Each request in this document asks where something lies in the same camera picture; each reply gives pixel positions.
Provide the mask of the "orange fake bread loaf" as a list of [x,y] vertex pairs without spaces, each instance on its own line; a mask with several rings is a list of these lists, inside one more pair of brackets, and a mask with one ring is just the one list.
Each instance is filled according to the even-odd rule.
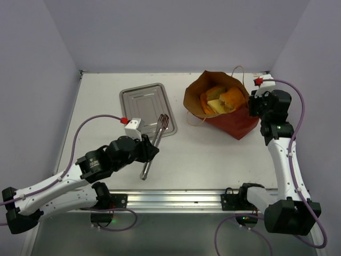
[[226,113],[234,112],[246,106],[246,99],[237,87],[232,87],[227,92],[220,94],[219,102]]

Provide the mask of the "red brown paper bag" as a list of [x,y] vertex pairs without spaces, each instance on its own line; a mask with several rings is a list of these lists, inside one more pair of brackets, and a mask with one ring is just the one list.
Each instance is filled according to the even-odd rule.
[[240,140],[259,122],[250,116],[248,101],[245,73],[238,79],[234,73],[204,71],[186,88],[183,105],[202,122]]

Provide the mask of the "metal kitchen tongs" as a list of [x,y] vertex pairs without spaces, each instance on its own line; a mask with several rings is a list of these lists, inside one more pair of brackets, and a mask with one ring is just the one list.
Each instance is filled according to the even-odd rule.
[[[152,144],[155,147],[158,147],[160,144],[160,141],[162,139],[162,136],[164,135],[165,131],[168,128],[169,124],[169,116],[167,114],[161,114],[158,118],[157,126],[156,126],[156,131],[155,131],[155,136],[152,140]],[[147,162],[144,164],[142,172],[140,174],[140,179],[141,180],[146,180],[148,177],[148,173],[151,167],[152,161]]]

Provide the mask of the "triangular fake sandwich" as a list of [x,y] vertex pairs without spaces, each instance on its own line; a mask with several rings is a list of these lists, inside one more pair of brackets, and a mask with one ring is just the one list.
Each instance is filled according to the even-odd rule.
[[215,111],[218,114],[226,114],[226,111],[219,100],[220,95],[225,92],[226,88],[221,85],[212,87],[211,89],[206,91],[207,104],[213,111]]

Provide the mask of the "round fake bread slice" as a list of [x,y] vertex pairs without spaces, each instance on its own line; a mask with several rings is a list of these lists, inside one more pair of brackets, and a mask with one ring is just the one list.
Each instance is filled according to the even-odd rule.
[[202,107],[202,109],[206,115],[209,115],[212,113],[209,105],[207,104],[207,96],[205,93],[202,93],[200,95],[200,104],[201,104],[201,107]]

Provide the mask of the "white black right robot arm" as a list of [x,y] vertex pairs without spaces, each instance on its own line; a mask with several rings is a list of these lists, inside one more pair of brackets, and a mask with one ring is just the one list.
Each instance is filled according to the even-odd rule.
[[291,95],[282,90],[266,91],[249,97],[249,114],[261,120],[264,137],[275,169],[277,196],[270,195],[264,186],[243,183],[237,202],[242,209],[258,208],[264,215],[265,228],[270,233],[306,236],[320,216],[321,206],[311,200],[296,157],[294,128],[287,121]]

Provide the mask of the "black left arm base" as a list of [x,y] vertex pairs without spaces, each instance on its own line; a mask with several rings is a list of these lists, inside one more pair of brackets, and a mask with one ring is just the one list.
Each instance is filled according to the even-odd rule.
[[[94,208],[96,210],[105,210],[112,208],[125,208],[127,205],[127,194],[110,194],[109,199],[101,199],[94,206],[84,207],[81,210],[87,208]],[[94,212],[91,213],[90,220],[92,224],[97,224],[101,227],[107,227],[113,221],[113,212]]]

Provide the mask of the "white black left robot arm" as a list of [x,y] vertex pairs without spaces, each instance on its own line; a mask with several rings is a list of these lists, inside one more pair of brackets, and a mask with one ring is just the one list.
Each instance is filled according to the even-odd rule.
[[8,187],[2,191],[6,226],[12,234],[20,234],[55,214],[77,209],[109,210],[115,201],[103,179],[133,162],[150,162],[158,153],[145,134],[141,139],[121,136],[38,184],[25,189]]

